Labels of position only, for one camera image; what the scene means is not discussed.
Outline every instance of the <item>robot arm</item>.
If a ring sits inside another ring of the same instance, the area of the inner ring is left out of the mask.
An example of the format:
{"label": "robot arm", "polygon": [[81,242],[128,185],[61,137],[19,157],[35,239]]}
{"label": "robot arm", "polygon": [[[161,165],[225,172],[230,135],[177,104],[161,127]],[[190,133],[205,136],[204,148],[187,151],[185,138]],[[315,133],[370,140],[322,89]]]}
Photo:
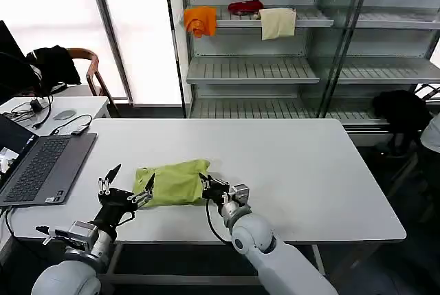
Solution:
{"label": "robot arm", "polygon": [[203,197],[219,207],[234,249],[258,272],[264,288],[273,295],[337,295],[328,280],[292,245],[278,237],[269,223],[247,205],[249,188],[231,186],[204,177]]}
{"label": "robot arm", "polygon": [[[100,293],[101,284],[96,272],[105,269],[109,262],[109,248],[116,240],[116,228],[135,218],[135,211],[153,198],[154,175],[145,189],[135,195],[132,192],[110,188],[120,164],[98,181],[98,199],[102,208],[93,221],[75,221],[69,230],[37,226],[47,235],[43,245],[52,239],[67,244],[65,261],[47,268],[36,280],[32,295],[66,294],[95,295]],[[122,221],[122,216],[131,217]]]}

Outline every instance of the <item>red cloth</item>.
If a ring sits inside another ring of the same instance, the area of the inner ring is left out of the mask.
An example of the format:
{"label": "red cloth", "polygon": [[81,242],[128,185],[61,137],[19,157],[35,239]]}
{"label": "red cloth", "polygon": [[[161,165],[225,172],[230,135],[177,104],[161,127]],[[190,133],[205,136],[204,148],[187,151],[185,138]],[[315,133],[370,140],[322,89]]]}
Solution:
{"label": "red cloth", "polygon": [[229,4],[228,11],[234,15],[256,14],[263,8],[264,5],[260,0],[240,1],[238,3]]}

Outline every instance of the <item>person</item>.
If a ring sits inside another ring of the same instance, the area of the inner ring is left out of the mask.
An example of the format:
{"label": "person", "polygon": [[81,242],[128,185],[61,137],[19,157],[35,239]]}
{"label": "person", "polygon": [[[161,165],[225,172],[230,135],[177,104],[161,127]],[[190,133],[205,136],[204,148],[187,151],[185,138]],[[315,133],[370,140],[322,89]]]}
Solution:
{"label": "person", "polygon": [[440,218],[440,114],[435,116],[423,130],[420,142],[417,152],[419,167],[428,183],[436,215]]}

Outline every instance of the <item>white table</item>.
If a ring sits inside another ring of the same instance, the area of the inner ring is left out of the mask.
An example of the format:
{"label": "white table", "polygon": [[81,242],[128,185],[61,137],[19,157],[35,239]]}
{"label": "white table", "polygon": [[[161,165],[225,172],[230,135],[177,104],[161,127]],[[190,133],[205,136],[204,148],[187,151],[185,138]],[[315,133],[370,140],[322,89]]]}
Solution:
{"label": "white table", "polygon": [[[32,98],[28,97],[16,97],[5,102],[0,106],[0,113],[9,112],[14,109],[14,107],[23,104],[24,102],[31,101]],[[41,104],[45,106],[47,104],[46,99],[40,99]],[[80,116],[82,114],[89,114],[93,118],[110,118],[109,112],[107,111],[107,104],[109,99],[107,97],[54,97],[52,103],[52,111],[50,117],[47,119],[46,123],[40,129],[34,129],[33,124],[36,124],[44,119],[49,111],[48,108],[44,109],[35,118],[29,119],[28,121],[23,121],[20,124],[26,129],[34,132],[37,135],[48,135],[53,129],[65,124],[72,118]],[[29,104],[23,105],[17,110],[28,110],[30,109]],[[54,120],[53,117],[62,111],[73,109],[76,111],[76,115],[67,120]],[[60,130],[60,134],[71,133],[73,130],[78,128],[81,124],[87,123],[89,119],[87,117],[80,118],[77,121],[72,122],[65,128]]]}
{"label": "white table", "polygon": [[[19,237],[35,226],[68,228],[100,209],[97,180],[122,163],[113,185],[131,190],[136,168],[191,159],[210,173],[250,187],[250,205],[285,241],[400,241],[406,232],[337,120],[99,119],[98,139],[65,205],[20,208]],[[227,237],[212,207],[214,227]],[[120,241],[216,241],[202,206],[136,212],[118,228]]]}

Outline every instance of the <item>charger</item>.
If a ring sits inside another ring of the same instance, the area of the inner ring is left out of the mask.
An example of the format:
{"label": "charger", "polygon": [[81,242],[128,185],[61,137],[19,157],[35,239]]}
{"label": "charger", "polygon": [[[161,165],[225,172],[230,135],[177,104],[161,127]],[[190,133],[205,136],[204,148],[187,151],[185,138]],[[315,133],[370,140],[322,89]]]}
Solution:
{"label": "charger", "polygon": [[34,111],[34,113],[39,113],[43,110],[43,106],[41,106],[41,103],[38,99],[33,99],[30,102],[30,108]]}

